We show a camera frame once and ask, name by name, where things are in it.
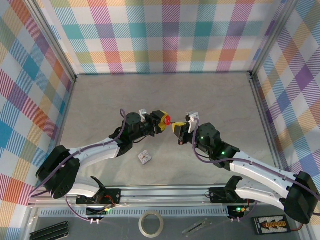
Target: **plaid wallpaper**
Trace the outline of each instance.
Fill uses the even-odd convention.
[[[72,82],[23,0],[0,5],[0,239],[18,238]]]
[[[320,189],[320,0],[298,2],[258,78],[283,165]]]
[[[285,2],[38,0],[80,74],[247,71]]]

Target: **red object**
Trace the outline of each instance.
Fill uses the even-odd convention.
[[[169,126],[171,124],[171,117],[168,115],[164,119],[165,125]]]

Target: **circuit board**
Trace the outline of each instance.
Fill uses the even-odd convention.
[[[252,217],[257,235],[291,233],[286,215]]]

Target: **table surface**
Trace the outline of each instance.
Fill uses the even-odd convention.
[[[212,123],[223,141],[274,166],[245,73],[80,76],[61,144],[74,148],[105,139],[121,126],[121,108],[126,113],[163,110],[173,122],[197,111],[200,124]],[[144,150],[152,160],[142,165],[138,154]],[[79,174],[95,176],[107,186],[225,184],[235,175],[197,160],[190,144],[178,145],[170,127]]]

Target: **tape roll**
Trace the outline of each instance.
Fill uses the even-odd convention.
[[[144,221],[146,217],[148,217],[149,215],[155,215],[160,221],[159,229],[154,234],[149,234],[144,229]],[[156,238],[161,234],[162,230],[164,229],[164,219],[157,211],[146,211],[139,219],[139,229],[143,236],[150,239]]]

